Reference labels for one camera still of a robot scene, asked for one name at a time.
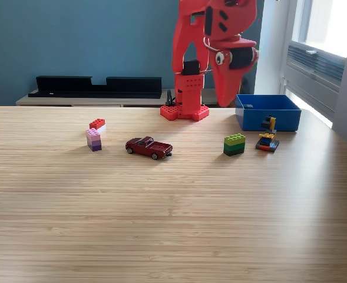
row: black shelf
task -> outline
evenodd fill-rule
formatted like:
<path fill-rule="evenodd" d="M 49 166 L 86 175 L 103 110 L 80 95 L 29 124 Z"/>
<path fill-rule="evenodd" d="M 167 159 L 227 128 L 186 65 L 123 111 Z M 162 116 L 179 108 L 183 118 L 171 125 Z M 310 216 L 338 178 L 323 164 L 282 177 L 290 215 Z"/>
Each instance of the black shelf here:
<path fill-rule="evenodd" d="M 38 91 L 28 97 L 145 98 L 160 99 L 161 78 L 107 77 L 106 85 L 93 85 L 92 77 L 42 75 L 36 78 Z"/>

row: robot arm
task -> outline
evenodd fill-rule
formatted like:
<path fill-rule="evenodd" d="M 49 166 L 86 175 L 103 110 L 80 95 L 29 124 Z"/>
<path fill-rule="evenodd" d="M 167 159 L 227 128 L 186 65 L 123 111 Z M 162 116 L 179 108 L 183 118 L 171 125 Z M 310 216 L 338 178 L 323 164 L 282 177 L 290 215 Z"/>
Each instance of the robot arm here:
<path fill-rule="evenodd" d="M 257 0 L 180 0 L 179 19 L 173 40 L 172 68 L 175 72 L 175 109 L 161 109 L 169 120 L 200 120 L 208 115 L 201 106 L 204 72 L 213 71 L 217 100 L 227 107 L 239 93 L 243 74 L 259 58 L 256 43 L 241 37 L 255 20 Z M 184 62 L 191 42 L 196 62 Z"/>

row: yellow lego piece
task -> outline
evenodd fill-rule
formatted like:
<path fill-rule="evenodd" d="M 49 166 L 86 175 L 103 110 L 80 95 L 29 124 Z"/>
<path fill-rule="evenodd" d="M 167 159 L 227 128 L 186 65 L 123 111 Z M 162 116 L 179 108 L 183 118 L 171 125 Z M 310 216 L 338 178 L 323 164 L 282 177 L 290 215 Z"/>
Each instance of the yellow lego piece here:
<path fill-rule="evenodd" d="M 274 117 L 270 118 L 270 131 L 274 130 L 275 121 L 276 121 L 276 119 Z"/>
<path fill-rule="evenodd" d="M 242 134 L 234 134 L 224 138 L 224 143 L 228 146 L 235 146 L 237 144 L 245 143 L 245 136 Z"/>
<path fill-rule="evenodd" d="M 262 137 L 267 137 L 268 139 L 272 139 L 272 138 L 274 138 L 274 134 L 267 134 L 267 133 L 265 133 L 265 134 L 259 134 L 259 137 L 260 137 L 260 139 L 262 138 Z"/>

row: toy pickup truck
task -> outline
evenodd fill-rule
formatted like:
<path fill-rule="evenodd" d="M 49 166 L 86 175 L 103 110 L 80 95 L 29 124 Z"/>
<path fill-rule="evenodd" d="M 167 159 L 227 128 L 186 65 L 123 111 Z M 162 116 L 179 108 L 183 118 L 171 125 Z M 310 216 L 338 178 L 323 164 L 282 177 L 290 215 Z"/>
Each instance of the toy pickup truck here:
<path fill-rule="evenodd" d="M 173 147 L 170 144 L 159 143 L 154 141 L 152 137 L 135 138 L 126 143 L 126 150 L 129 154 L 138 153 L 150 156 L 157 160 L 166 156 L 172 156 Z"/>

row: blue plastic bin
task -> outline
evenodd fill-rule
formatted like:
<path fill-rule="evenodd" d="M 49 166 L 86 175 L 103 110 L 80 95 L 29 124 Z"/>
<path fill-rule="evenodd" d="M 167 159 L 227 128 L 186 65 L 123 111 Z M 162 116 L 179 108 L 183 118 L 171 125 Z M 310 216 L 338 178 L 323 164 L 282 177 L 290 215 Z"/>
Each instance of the blue plastic bin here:
<path fill-rule="evenodd" d="M 253 109 L 245 109 L 245 104 Z M 297 131 L 301 109 L 284 95 L 250 95 L 239 94 L 236 99 L 236 117 L 243 131 L 261 131 L 262 121 L 272 115 L 277 119 L 277 131 Z"/>

